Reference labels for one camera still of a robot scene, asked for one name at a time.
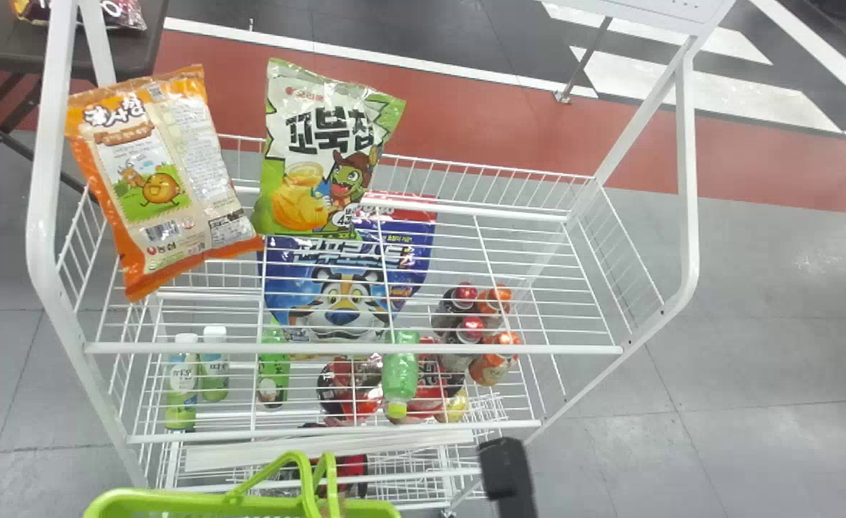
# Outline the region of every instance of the white bottle cap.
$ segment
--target white bottle cap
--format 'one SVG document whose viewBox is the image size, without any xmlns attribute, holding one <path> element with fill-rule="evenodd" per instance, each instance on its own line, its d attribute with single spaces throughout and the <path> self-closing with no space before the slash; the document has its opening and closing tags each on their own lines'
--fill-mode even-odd
<svg viewBox="0 0 846 518">
<path fill-rule="evenodd" d="M 177 332 L 177 335 L 173 338 L 173 341 L 178 344 L 195 344 L 199 341 L 199 335 L 197 335 L 195 332 Z"/>
<path fill-rule="evenodd" d="M 207 325 L 202 330 L 202 339 L 205 342 L 224 342 L 228 335 L 228 329 L 224 325 Z"/>
</svg>

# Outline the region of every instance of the tiger mascot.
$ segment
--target tiger mascot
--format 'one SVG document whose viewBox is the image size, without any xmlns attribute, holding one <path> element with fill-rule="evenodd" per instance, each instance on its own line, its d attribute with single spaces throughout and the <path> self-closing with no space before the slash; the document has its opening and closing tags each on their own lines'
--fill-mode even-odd
<svg viewBox="0 0 846 518">
<path fill-rule="evenodd" d="M 321 293 L 308 305 L 289 309 L 292 327 L 310 329 L 321 341 L 373 341 L 390 324 L 387 309 L 371 297 L 371 286 L 384 281 L 380 271 L 343 275 L 315 268 L 311 277 L 321 284 Z"/>
</svg>

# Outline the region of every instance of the green plastic basket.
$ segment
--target green plastic basket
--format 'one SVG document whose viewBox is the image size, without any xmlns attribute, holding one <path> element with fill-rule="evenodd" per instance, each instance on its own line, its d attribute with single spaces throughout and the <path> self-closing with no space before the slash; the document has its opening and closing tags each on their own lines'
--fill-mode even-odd
<svg viewBox="0 0 846 518">
<path fill-rule="evenodd" d="M 295 498 L 255 497 L 247 492 L 272 476 L 287 463 L 295 463 L 301 479 L 301 495 Z M 315 496 L 321 478 L 327 474 L 327 498 Z M 154 489 L 112 489 L 100 495 L 84 512 L 84 518 L 196 518 L 291 516 L 304 518 L 400 518 L 394 505 L 374 499 L 347 499 L 337 495 L 337 461 L 325 452 L 314 472 L 302 452 L 287 452 L 266 465 L 246 482 L 225 495 L 154 491 Z"/>
</svg>

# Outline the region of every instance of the basket handle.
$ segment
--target basket handle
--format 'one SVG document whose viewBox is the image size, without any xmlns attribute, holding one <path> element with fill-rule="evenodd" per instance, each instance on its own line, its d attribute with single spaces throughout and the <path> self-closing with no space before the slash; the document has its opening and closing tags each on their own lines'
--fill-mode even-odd
<svg viewBox="0 0 846 518">
<path fill-rule="evenodd" d="M 314 492 L 321 485 L 322 476 L 327 474 L 327 508 L 329 515 L 330 518 L 340 518 L 340 503 L 337 501 L 337 460 L 335 460 L 334 453 L 331 452 L 321 454 L 321 462 L 318 462 L 317 468 L 312 473 L 311 462 L 308 461 L 308 457 L 298 450 L 289 450 L 289 452 L 279 455 L 275 461 L 264 466 L 263 469 L 242 482 L 241 485 L 225 493 L 225 501 L 228 504 L 239 504 L 241 498 L 248 491 L 251 491 L 253 486 L 278 472 L 287 463 L 295 463 L 299 470 L 299 480 L 301 480 L 299 499 L 304 500 L 305 515 L 308 518 L 320 518 L 321 512 L 317 507 L 318 498 L 315 497 Z"/>
</svg>

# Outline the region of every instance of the black table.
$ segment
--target black table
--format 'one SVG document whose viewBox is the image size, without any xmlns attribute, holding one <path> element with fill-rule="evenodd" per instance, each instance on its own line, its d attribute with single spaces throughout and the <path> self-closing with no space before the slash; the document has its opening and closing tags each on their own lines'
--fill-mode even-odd
<svg viewBox="0 0 846 518">
<path fill-rule="evenodd" d="M 160 45 L 160 33 L 163 31 L 164 17 L 167 14 L 167 2 L 168 0 L 140 0 L 142 15 L 147 24 L 147 30 L 144 32 L 130 29 L 108 32 L 117 80 L 147 76 L 153 72 Z M 8 73 L 0 85 L 0 101 L 21 81 L 32 82 L 29 93 L 0 122 L 0 144 L 5 144 L 31 161 L 32 150 L 10 134 L 39 102 L 46 30 L 47 27 L 16 19 L 8 1 L 0 0 L 0 70 Z M 28 75 L 34 74 L 37 75 L 35 78 L 28 78 Z M 78 29 L 75 36 L 71 76 L 75 79 L 95 81 L 94 65 L 91 63 L 91 53 L 82 29 Z M 70 176 L 62 173 L 61 178 L 75 190 L 83 190 L 83 186 Z"/>
</svg>

